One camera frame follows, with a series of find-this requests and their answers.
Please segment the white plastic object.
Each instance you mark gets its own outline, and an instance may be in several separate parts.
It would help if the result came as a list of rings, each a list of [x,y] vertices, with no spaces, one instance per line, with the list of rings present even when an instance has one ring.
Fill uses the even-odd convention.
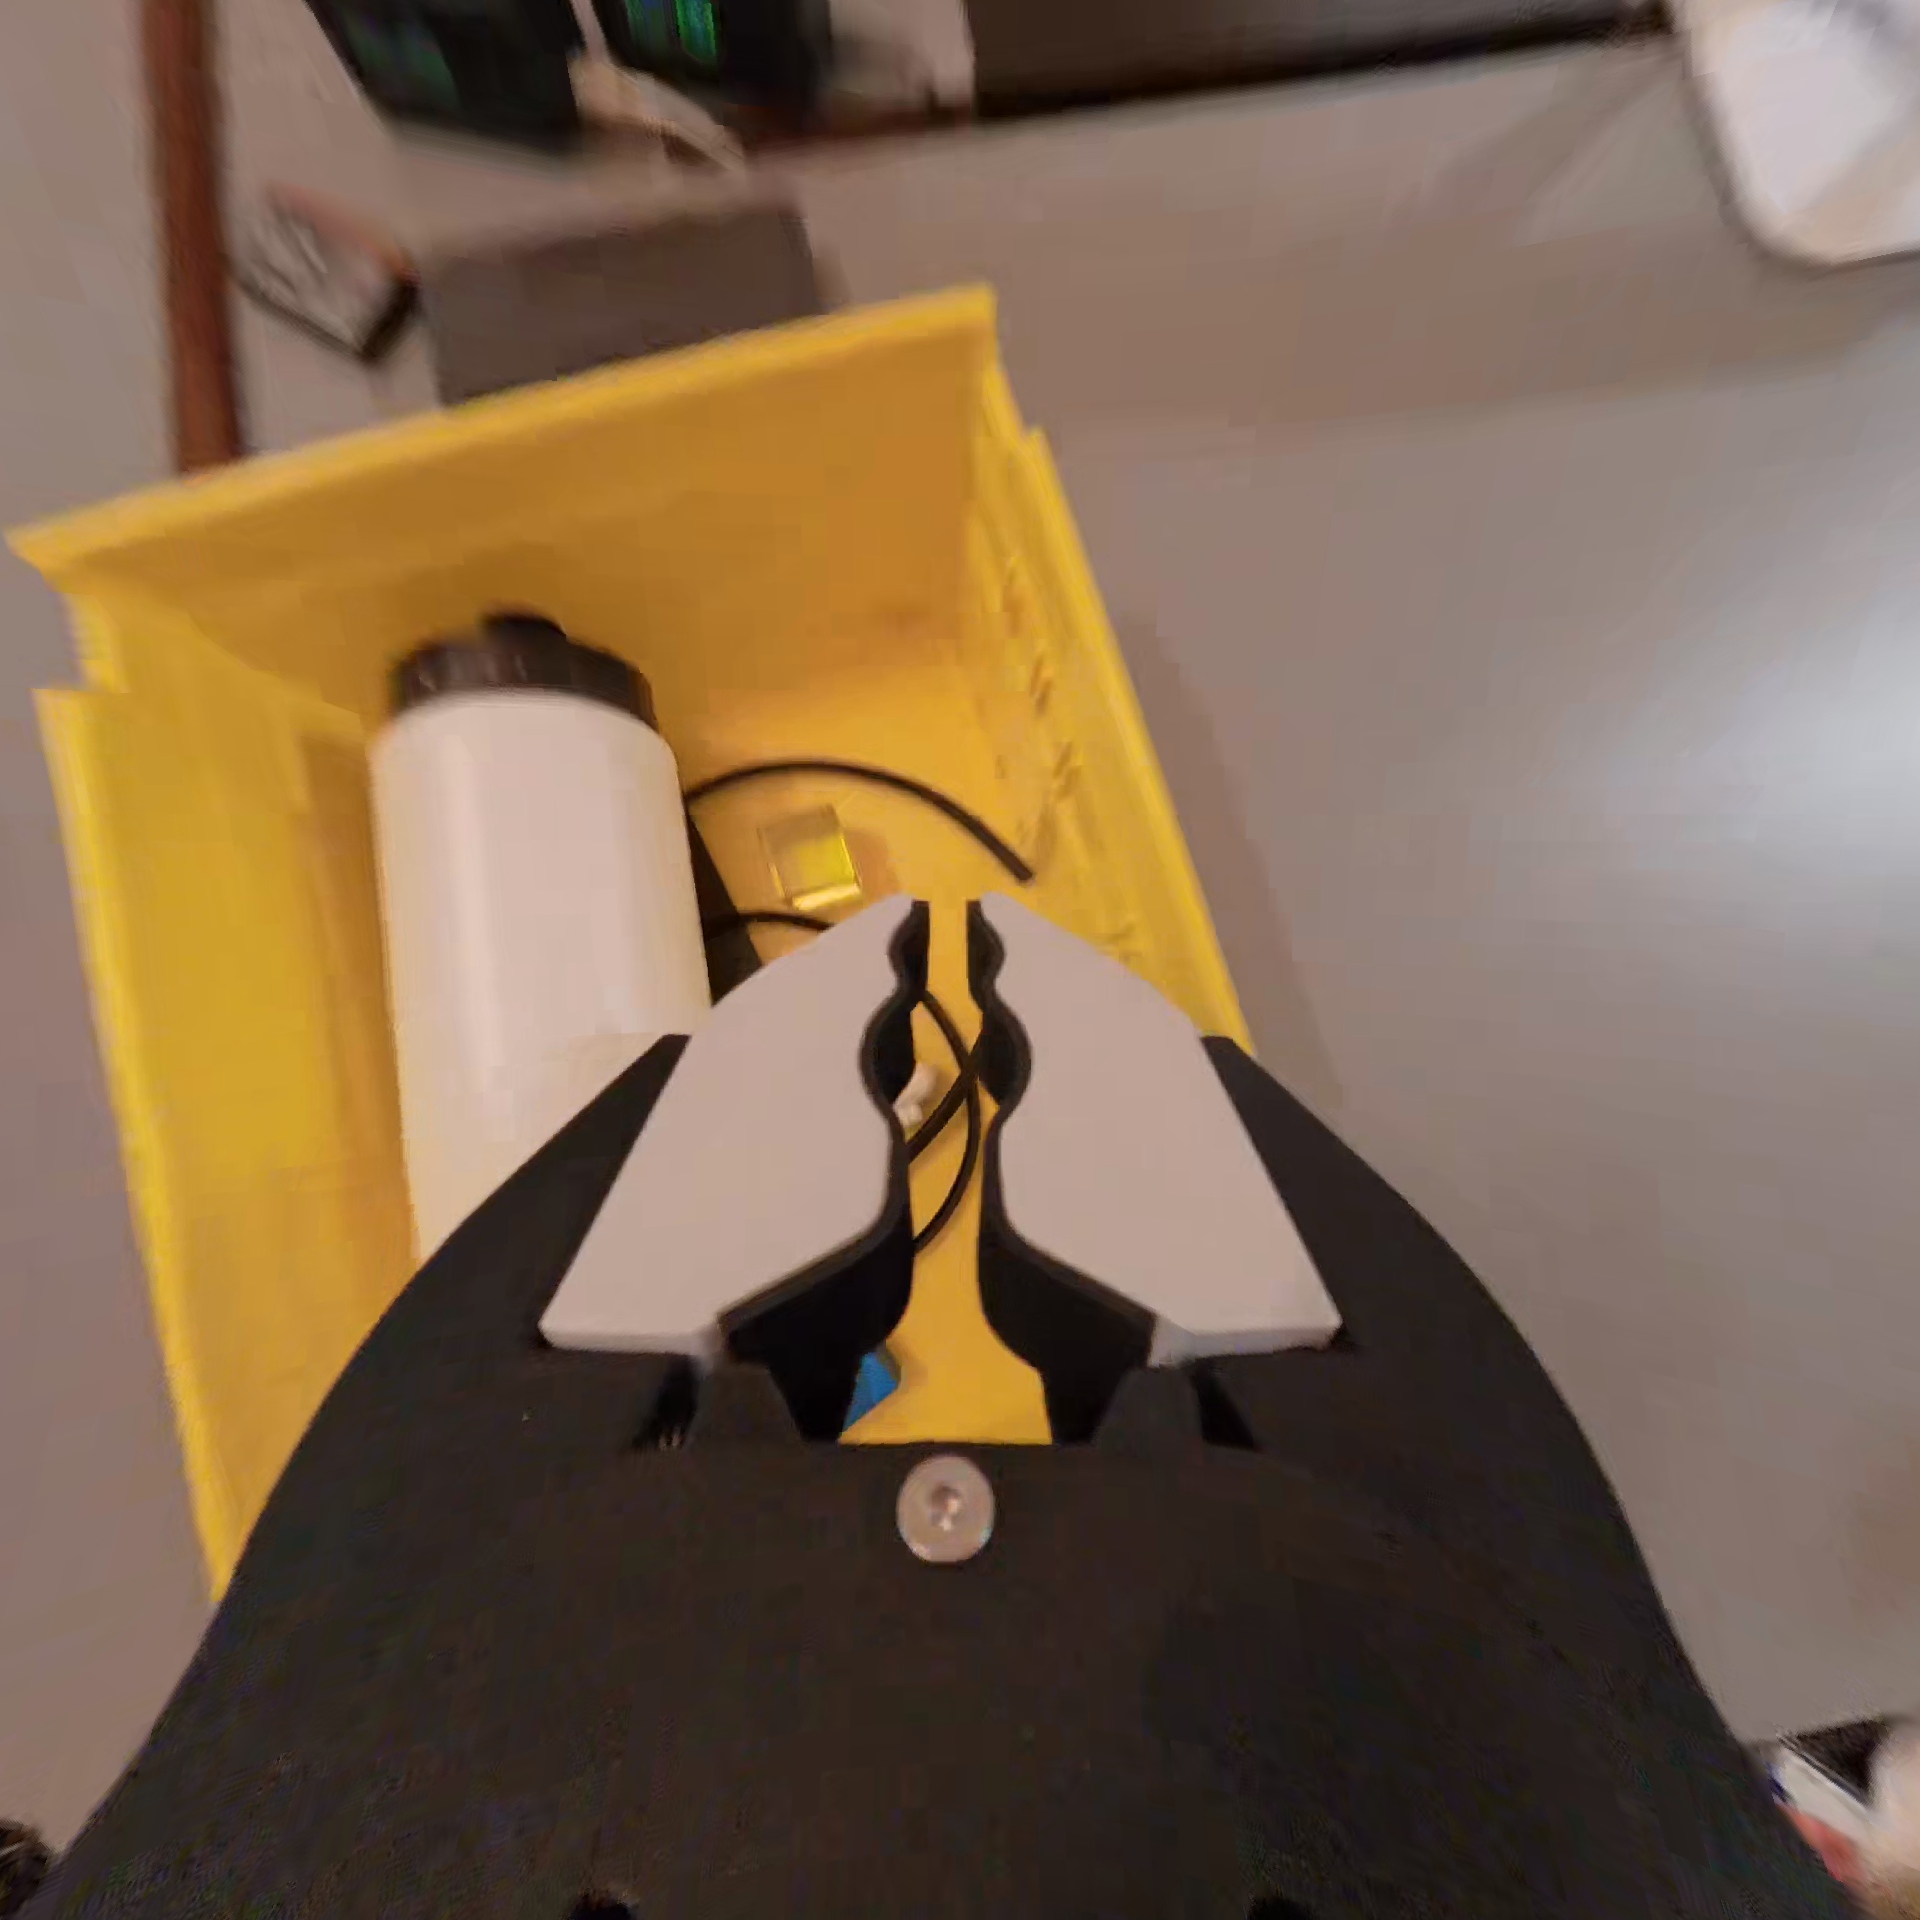
[[[1743,230],[1804,270],[1918,256],[1918,6],[1671,2]]]

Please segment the dark electronic device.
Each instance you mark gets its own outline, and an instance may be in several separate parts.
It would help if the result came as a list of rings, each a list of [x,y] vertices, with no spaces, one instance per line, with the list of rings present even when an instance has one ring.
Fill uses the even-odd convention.
[[[660,95],[692,110],[808,110],[833,59],[811,2],[310,2],[371,107],[562,153],[594,129],[667,132]]]

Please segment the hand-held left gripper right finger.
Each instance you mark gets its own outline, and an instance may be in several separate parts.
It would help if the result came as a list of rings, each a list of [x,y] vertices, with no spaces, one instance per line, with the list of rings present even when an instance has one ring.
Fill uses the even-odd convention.
[[[1014,897],[967,908],[982,1146],[977,1290],[1087,1446],[1140,1372],[1324,1352],[1343,1315],[1211,1038]]]

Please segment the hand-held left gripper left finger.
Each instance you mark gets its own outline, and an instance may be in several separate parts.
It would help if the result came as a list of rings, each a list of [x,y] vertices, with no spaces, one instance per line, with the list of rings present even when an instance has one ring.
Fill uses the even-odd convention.
[[[929,936],[924,902],[884,899],[710,1014],[544,1310],[552,1348],[752,1366],[840,1441],[914,1286],[896,1099]]]

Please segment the grey box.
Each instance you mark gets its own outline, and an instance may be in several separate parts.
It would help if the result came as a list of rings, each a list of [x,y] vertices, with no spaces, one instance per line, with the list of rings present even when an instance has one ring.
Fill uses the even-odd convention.
[[[828,306],[803,218],[771,202],[494,239],[422,275],[443,407],[815,321]]]

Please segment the yellow plastic bin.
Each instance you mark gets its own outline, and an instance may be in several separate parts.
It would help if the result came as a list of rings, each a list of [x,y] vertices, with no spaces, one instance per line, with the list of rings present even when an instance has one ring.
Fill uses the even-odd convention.
[[[23,529],[38,695],[209,1594],[418,1256],[368,743],[524,608],[638,665],[683,778],[836,759],[970,807],[1050,921],[1255,1048],[993,290],[910,298]]]

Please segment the yellow-green transparent cube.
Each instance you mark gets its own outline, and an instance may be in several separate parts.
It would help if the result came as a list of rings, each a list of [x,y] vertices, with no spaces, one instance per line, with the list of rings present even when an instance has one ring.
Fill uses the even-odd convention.
[[[834,807],[798,807],[766,820],[759,847],[787,913],[833,920],[865,905],[857,855]]]

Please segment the white and red item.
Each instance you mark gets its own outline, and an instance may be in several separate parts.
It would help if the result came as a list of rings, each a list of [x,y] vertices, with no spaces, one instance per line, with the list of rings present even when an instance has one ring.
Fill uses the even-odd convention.
[[[1755,1745],[1768,1787],[1864,1916],[1918,1916],[1918,1714]]]

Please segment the brown wooden post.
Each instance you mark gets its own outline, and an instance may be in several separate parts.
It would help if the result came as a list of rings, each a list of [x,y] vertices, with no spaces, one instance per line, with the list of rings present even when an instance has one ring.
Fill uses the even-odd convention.
[[[244,458],[224,218],[224,98],[212,6],[139,2],[175,465]]]

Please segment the white bottle with black cap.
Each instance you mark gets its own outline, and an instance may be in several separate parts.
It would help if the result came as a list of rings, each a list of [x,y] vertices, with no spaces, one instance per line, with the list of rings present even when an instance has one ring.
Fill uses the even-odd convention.
[[[392,673],[371,751],[417,1252],[443,1241],[712,982],[681,768],[636,665],[496,610]]]

